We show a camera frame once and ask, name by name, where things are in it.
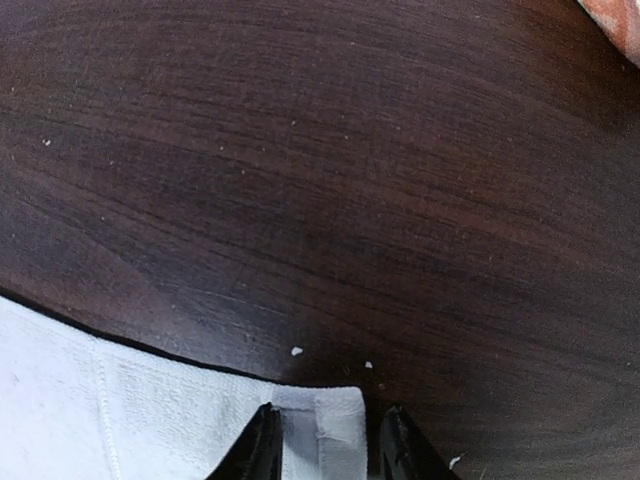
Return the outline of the white towel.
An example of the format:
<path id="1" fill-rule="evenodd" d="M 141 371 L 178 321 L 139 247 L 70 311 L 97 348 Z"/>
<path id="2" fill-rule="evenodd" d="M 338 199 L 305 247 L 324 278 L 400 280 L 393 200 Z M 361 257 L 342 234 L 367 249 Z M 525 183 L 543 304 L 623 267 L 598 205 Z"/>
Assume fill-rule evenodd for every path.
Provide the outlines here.
<path id="1" fill-rule="evenodd" d="M 1 303 L 5 479 L 203 479 L 264 404 L 282 415 L 284 478 L 366 477 L 358 388 L 199 368 Z"/>

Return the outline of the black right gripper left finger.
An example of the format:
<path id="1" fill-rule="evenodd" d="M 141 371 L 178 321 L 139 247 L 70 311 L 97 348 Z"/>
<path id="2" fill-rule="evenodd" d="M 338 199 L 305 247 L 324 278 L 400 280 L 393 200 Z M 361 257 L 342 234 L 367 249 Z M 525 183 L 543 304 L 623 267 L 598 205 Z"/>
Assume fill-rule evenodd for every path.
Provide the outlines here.
<path id="1" fill-rule="evenodd" d="M 206 480 L 280 480 L 281 414 L 261 405 Z"/>

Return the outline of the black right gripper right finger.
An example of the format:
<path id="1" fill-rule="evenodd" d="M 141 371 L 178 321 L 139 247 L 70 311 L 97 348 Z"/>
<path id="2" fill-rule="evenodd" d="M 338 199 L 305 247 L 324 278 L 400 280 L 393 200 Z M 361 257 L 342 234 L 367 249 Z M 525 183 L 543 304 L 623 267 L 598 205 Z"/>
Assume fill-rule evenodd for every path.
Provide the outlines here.
<path id="1" fill-rule="evenodd" d="M 384 415 L 379 434 L 381 478 L 458 480 L 411 416 L 399 405 Z"/>

